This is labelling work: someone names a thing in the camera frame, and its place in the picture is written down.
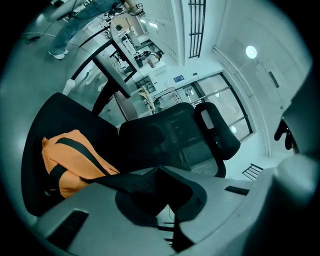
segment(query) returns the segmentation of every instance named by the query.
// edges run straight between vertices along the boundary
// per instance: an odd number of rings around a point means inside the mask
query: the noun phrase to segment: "floor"
[[[38,41],[25,44],[26,38],[35,34],[21,35],[16,42],[8,58],[7,64],[0,78],[0,169],[10,170],[2,178],[5,186],[12,192],[9,195],[14,199],[14,207],[27,222],[33,221],[33,216],[27,213],[21,192],[21,161],[24,145],[29,128],[37,112],[45,101],[56,92],[62,92],[66,81],[72,76],[79,65],[99,47],[94,40],[89,41],[83,48],[75,44],[81,44],[89,36],[81,30],[69,43],[69,53],[63,60],[57,60],[48,54],[48,48],[60,28],[65,24],[64,20],[51,25],[47,22],[48,15],[52,12],[50,6],[40,14],[26,28],[26,33],[45,32]],[[86,76],[84,70],[79,78]],[[99,81],[83,86],[79,84],[70,93],[70,97],[88,109],[92,109],[99,92],[96,86]],[[131,83],[130,90],[137,89]],[[146,110],[139,95],[132,97],[138,114]],[[117,126],[124,122],[124,119],[113,101],[102,111],[101,117]]]

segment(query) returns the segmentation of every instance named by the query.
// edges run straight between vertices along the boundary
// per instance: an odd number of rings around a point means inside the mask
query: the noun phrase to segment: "shoe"
[[[64,54],[54,55],[54,54],[52,54],[50,51],[48,51],[48,53],[49,53],[50,55],[52,55],[53,57],[55,57],[57,60],[62,60],[62,59],[65,57]]]

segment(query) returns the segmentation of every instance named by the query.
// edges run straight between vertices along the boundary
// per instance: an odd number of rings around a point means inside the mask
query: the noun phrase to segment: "table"
[[[76,70],[76,72],[71,77],[75,80],[80,72],[93,61],[94,64],[102,71],[102,73],[108,78],[108,82],[99,94],[96,102],[94,103],[92,112],[99,115],[105,105],[109,102],[110,98],[115,92],[120,91],[126,98],[130,98],[130,93],[126,82],[132,78],[132,76],[137,73],[139,66],[135,60],[135,57],[129,53],[127,48],[123,45],[121,39],[118,37],[119,32],[117,31],[114,24],[110,24],[110,40],[100,46],[93,54],[91,54]],[[132,72],[123,80],[120,74],[113,68],[110,61],[98,54],[109,46],[113,46],[119,53],[120,57],[125,60],[129,66],[132,68]]]

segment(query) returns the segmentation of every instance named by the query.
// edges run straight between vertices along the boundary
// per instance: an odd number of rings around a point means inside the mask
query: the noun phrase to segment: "bag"
[[[55,189],[64,198],[86,187],[96,178],[119,174],[101,158],[79,130],[42,140],[42,157]]]

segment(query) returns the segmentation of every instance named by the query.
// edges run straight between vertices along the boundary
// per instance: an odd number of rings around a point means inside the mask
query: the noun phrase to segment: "person's leg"
[[[113,4],[117,2],[117,0],[94,0],[94,2],[101,11],[108,12],[112,9]],[[101,12],[93,5],[93,3],[90,3],[58,32],[51,43],[49,53],[55,56],[62,55],[68,42],[75,34],[100,14]]]

